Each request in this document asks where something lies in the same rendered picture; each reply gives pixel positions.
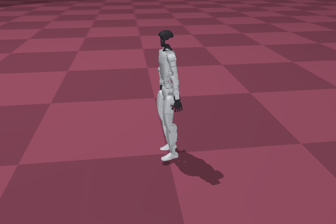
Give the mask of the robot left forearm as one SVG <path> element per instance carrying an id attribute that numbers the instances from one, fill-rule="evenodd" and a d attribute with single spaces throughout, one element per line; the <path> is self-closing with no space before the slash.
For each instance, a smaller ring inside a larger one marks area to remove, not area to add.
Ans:
<path id="1" fill-rule="evenodd" d="M 173 86 L 173 94 L 175 96 L 175 100 L 179 100 L 180 99 L 180 96 L 179 96 L 179 80 L 178 80 L 178 77 L 176 75 L 174 75 L 172 77 L 172 86 Z"/>

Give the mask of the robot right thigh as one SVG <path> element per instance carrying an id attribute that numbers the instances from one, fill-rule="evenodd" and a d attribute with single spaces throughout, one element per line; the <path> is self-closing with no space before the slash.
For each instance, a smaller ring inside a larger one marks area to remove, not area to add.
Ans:
<path id="1" fill-rule="evenodd" d="M 164 120 L 163 120 L 164 99 L 165 99 L 165 97 L 162 95 L 162 90 L 158 91 L 156 104 L 157 104 L 158 114 L 159 114 L 160 119 L 162 120 L 163 123 L 164 123 Z"/>

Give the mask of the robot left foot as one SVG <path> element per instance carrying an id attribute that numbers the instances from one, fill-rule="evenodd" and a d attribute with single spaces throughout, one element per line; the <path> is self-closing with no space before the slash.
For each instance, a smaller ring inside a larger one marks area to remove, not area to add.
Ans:
<path id="1" fill-rule="evenodd" d="M 162 161 L 169 161 L 171 159 L 178 158 L 178 156 L 179 156 L 178 152 L 175 152 L 175 154 L 173 154 L 173 155 L 171 153 L 168 153 L 167 155 L 161 157 L 161 160 Z"/>

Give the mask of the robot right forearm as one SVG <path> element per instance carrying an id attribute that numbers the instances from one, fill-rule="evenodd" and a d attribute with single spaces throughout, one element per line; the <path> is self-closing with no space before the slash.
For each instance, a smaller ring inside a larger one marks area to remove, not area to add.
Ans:
<path id="1" fill-rule="evenodd" d="M 164 82 L 163 82 L 163 80 L 162 80 L 162 78 L 161 78 L 161 74 L 160 74 L 160 72 L 159 72 L 159 76 L 160 76 L 160 85 L 164 86 Z"/>

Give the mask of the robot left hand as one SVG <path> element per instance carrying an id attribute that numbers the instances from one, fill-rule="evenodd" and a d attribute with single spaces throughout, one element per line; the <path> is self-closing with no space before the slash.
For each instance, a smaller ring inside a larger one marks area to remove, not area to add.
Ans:
<path id="1" fill-rule="evenodd" d="M 179 95 L 180 96 L 180 95 Z M 178 108 L 179 108 L 179 111 L 181 111 L 181 110 L 183 110 L 182 109 L 182 104 L 181 104 L 181 102 L 180 102 L 180 99 L 179 100 L 175 100 L 175 96 L 174 96 L 174 105 L 173 105 L 173 107 L 172 107 L 172 109 L 175 107 L 175 111 L 174 112 L 176 112 L 176 109 L 177 109 L 177 112 L 178 112 Z M 180 107 L 181 107 L 181 109 L 180 109 Z"/>

